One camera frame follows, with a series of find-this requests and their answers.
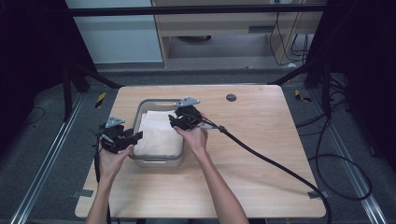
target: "folded white paper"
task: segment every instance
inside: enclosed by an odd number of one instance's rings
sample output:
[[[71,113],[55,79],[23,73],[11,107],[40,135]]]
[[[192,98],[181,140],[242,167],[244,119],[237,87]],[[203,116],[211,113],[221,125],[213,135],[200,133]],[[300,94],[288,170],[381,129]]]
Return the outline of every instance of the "folded white paper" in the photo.
[[[183,137],[171,127],[168,115],[175,116],[175,112],[148,111],[142,114],[139,132],[143,131],[143,138],[134,146],[136,156],[174,158],[181,154]]]

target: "black horizontal bar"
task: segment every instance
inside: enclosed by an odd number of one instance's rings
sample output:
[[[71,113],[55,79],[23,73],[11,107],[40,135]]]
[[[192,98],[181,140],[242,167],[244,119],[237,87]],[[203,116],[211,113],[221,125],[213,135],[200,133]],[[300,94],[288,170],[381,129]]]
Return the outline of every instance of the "black horizontal bar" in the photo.
[[[108,7],[108,8],[70,8],[48,12],[73,17],[91,16],[132,16],[167,14],[206,14],[206,13],[249,13],[249,12],[306,12],[324,11],[329,8],[346,6],[327,6],[326,4],[282,4],[282,5],[224,5],[224,6],[178,6],[178,7]]]

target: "person's left hand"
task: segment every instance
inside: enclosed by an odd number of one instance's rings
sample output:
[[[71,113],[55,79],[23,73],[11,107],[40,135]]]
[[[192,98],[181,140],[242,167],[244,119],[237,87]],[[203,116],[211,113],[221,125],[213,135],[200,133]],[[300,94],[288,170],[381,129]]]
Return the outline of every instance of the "person's left hand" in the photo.
[[[134,145],[129,145],[120,153],[114,154],[102,148],[102,139],[99,139],[99,148],[100,182],[113,181],[116,178],[125,158],[134,152]]]

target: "wall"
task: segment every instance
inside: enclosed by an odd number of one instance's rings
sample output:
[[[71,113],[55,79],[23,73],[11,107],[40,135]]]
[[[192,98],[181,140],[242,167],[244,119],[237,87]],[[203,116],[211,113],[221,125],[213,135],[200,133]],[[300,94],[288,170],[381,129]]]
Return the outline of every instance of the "wall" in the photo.
[[[149,0],[66,0],[69,8],[150,7]],[[96,66],[162,63],[153,16],[80,17],[78,29]]]

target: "gray plastic container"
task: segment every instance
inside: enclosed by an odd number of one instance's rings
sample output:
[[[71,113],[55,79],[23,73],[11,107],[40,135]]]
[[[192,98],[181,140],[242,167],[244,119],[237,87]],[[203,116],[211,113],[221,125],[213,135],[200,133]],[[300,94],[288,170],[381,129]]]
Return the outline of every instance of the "gray plastic container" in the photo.
[[[180,99],[147,99],[142,101],[137,108],[134,117],[134,134],[139,131],[142,115],[148,111],[171,111],[176,110],[175,102]],[[137,165],[141,167],[178,167],[183,162],[184,147],[180,149],[180,153],[176,156],[136,156],[130,155]]]

